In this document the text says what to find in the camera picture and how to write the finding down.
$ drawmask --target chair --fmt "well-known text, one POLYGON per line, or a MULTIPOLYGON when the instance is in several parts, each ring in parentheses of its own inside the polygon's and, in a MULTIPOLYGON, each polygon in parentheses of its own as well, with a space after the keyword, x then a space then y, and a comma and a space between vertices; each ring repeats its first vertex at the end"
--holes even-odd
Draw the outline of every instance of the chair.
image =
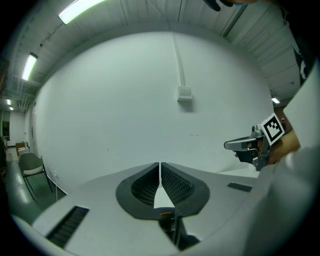
POLYGON ((30 188, 32 189, 32 191, 34 191, 34 189, 31 187, 31 185, 28 181, 28 177, 30 177, 30 176, 44 174, 46 181, 48 182, 49 188, 50 188, 51 192, 53 193, 53 190, 50 186, 50 182, 49 182, 49 179, 48 179, 48 176, 46 173, 46 169, 45 169, 45 165, 44 165, 44 161, 43 161, 42 157, 38 158, 34 153, 26 152, 20 156, 19 167, 20 167, 20 171, 23 176, 23 180, 25 182, 25 185, 26 185, 30 195, 32 196, 33 200, 35 200, 35 198, 32 195, 32 193, 27 185, 27 183, 28 183, 30 188))

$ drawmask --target white electrical box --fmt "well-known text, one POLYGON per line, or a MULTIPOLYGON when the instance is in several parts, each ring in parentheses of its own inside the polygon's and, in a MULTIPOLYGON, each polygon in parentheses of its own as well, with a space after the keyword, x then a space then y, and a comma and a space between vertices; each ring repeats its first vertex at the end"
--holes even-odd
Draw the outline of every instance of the white electrical box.
POLYGON ((190 102, 191 100, 191 87, 178 86, 178 102, 190 102))

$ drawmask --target black vent grille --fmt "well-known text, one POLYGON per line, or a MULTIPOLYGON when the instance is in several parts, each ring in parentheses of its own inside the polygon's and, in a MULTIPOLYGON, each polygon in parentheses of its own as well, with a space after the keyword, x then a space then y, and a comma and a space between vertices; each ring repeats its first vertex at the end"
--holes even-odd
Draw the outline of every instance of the black vent grille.
POLYGON ((88 212, 87 208, 75 206, 46 238, 61 248, 65 247, 88 212))
POLYGON ((195 191, 195 186, 192 183, 163 165, 161 166, 161 178, 165 192, 174 205, 182 203, 195 191))
POLYGON ((234 182, 229 183, 228 187, 233 188, 235 190, 241 190, 244 192, 250 192, 252 189, 252 186, 238 184, 238 183, 234 183, 234 182))
POLYGON ((154 206, 159 187, 159 166, 138 178, 131 186, 131 192, 140 202, 154 206))

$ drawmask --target ceiling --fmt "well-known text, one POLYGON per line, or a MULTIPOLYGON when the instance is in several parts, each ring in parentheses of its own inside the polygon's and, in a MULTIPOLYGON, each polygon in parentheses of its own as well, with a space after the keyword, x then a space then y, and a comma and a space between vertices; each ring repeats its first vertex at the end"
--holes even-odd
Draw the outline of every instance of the ceiling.
POLYGON ((93 37, 140 22, 178 22, 225 37, 253 54, 273 97, 290 99, 300 88, 293 37, 281 11, 268 2, 210 9, 202 0, 106 0, 64 24, 58 14, 73 0, 43 0, 24 18, 2 53, 10 62, 2 98, 25 112, 47 75, 72 49, 93 37), (21 79, 30 52, 38 55, 29 81, 21 79))

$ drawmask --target white curved wall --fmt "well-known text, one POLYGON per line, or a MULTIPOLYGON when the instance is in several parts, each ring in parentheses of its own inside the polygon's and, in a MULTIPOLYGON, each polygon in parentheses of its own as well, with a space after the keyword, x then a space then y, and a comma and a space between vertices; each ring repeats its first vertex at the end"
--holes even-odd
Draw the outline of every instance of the white curved wall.
MULTIPOLYGON (((192 106, 176 100, 179 70, 169 31, 98 44, 42 87, 35 147, 48 175, 54 180, 56 171, 67 193, 96 177, 151 162, 208 172, 239 168, 223 144, 248 136, 252 125, 273 112, 261 71, 217 35, 183 25, 174 29, 192 106)), ((30 118, 27 122, 30 132, 30 118)))

